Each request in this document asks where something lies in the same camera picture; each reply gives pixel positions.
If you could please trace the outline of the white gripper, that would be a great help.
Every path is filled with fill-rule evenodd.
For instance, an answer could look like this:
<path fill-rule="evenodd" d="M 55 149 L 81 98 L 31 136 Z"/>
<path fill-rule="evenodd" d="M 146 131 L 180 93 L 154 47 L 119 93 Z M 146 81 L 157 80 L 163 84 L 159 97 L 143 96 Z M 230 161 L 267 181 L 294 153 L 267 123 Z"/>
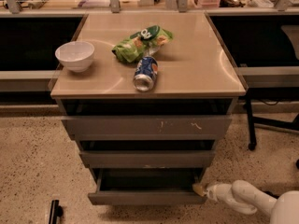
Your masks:
<path fill-rule="evenodd" d="M 232 185 L 224 183 L 209 184 L 206 189 L 199 183 L 192 185 L 193 191 L 201 197 L 207 196 L 214 202 L 227 202 L 232 195 Z"/>

